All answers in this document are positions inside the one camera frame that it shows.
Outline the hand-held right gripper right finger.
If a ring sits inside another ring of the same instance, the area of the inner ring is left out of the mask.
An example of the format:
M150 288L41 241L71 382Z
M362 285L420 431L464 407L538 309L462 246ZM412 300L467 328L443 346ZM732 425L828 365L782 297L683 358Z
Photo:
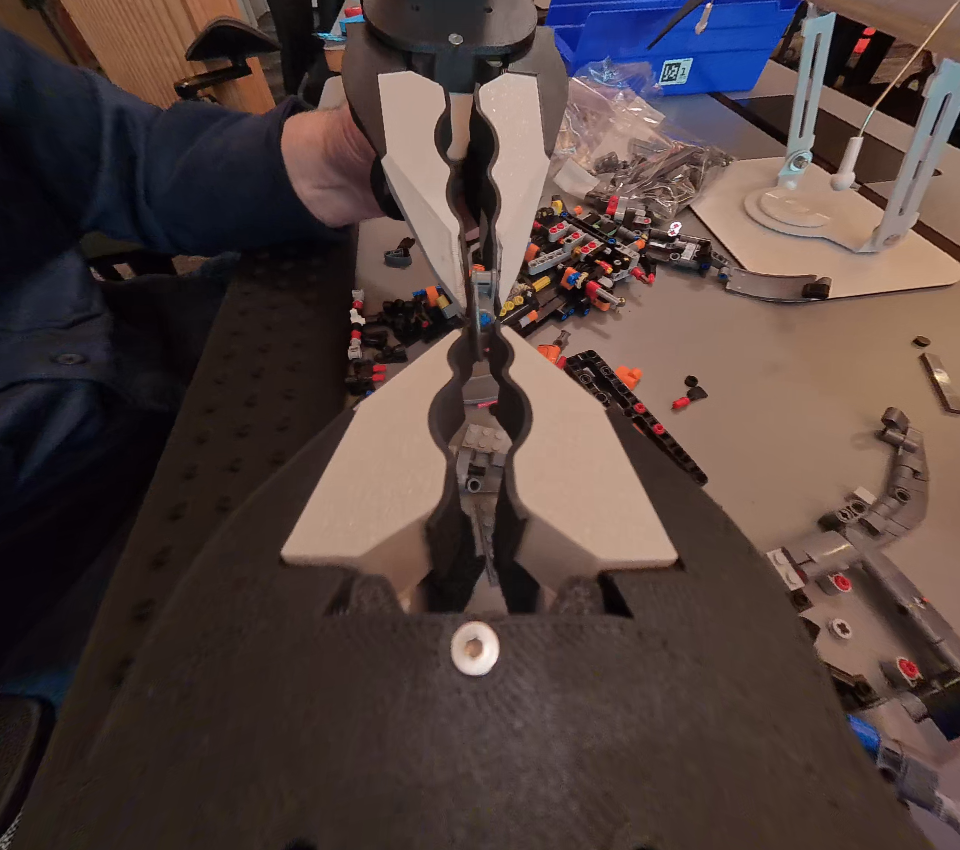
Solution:
M510 614L574 578L663 569L679 555L602 405L508 327L495 327L496 418L510 438L495 572Z

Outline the black lego frame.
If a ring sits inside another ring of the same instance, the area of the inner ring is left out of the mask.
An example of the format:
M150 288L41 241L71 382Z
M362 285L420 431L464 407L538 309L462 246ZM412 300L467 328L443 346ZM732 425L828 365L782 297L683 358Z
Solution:
M666 457L700 486L709 478L678 440L639 400L634 390L596 351L587 350L565 358L563 371L605 408L620 412L633 427L651 440Z

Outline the white book stand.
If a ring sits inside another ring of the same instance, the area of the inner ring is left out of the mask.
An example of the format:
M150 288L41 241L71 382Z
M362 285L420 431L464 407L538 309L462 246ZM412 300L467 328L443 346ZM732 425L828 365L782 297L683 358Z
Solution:
M895 83L861 119L838 169L827 175L815 166L815 124L839 14L808 2L807 9L783 158L735 161L695 199L695 214L744 268L829 277L832 299L956 284L958 262L913 228L958 119L958 10L950 9L917 42L909 40L918 52L932 50L939 63L880 208L855 183L867 131Z

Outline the person's left hand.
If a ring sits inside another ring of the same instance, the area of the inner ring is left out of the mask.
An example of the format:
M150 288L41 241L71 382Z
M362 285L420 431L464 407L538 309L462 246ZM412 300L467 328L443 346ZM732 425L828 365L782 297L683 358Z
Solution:
M339 228L383 216L370 177L375 151L347 105L296 113L281 136L290 184L315 219Z

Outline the black perforated mat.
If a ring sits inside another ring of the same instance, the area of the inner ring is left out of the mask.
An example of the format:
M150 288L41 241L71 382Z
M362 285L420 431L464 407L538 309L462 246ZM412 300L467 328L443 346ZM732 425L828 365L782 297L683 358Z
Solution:
M243 257L115 564L63 712L106 709L179 579L346 396L358 229Z

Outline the light grey studded lego plate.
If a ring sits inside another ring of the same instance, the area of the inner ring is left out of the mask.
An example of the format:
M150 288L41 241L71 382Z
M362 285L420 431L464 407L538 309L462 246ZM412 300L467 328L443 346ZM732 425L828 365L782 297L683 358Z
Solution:
M472 460L479 455L483 467L503 467L512 447L510 436L501 428L468 423L456 445L457 457Z

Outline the grey lego arch assembly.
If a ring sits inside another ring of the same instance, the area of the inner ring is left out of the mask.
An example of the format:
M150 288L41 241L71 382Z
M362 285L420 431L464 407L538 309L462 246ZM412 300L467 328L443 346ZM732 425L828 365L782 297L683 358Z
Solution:
M958 633L879 551L814 533L766 558L896 798L958 832Z

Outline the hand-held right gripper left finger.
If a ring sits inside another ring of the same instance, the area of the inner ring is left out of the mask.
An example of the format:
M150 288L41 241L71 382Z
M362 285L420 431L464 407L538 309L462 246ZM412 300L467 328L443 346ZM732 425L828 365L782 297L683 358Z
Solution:
M426 585L431 612L459 613L481 574L450 443L466 421L474 368L466 330L446 334L361 401L281 548L290 566Z

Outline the person's torso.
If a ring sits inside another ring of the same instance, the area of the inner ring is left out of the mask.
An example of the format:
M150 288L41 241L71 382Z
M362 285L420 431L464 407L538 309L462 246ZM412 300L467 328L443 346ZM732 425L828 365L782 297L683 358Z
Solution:
M225 290L93 275L83 163L128 102L2 30L3 672L137 510Z

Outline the dark grey lego connector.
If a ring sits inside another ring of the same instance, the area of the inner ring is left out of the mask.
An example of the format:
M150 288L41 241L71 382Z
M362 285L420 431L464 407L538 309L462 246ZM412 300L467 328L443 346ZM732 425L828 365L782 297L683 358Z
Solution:
M474 361L486 359L499 307L496 300L498 273L473 265L467 285L467 329Z

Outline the lego subassembly with curved panel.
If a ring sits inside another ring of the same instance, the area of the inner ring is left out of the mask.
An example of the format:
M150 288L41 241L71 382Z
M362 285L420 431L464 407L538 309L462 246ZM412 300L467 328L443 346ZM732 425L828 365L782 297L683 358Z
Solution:
M646 239L649 262L682 269L705 279L714 277L727 292L768 302L804 303L827 300L833 281L826 276L774 275L738 268L714 250L706 238L686 235L674 221L652 228Z

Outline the clear bag of lego pieces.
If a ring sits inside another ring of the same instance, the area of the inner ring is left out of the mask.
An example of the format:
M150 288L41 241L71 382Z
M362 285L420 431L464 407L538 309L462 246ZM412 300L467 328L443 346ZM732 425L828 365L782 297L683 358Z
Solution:
M589 62L569 82L550 164L552 183L568 196L626 198L672 219L735 162L666 116L647 62Z

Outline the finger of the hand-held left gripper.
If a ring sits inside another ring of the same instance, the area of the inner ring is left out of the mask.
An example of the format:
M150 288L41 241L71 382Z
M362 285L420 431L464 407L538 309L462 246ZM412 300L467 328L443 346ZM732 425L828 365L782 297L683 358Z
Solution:
M447 297L466 308L463 224L451 202L452 169L438 144L447 93L408 70L379 75L378 91L390 193Z
M497 277L494 299L501 309L524 262L549 158L534 76L504 73L481 86L478 104L494 143L487 176L495 196L491 217Z

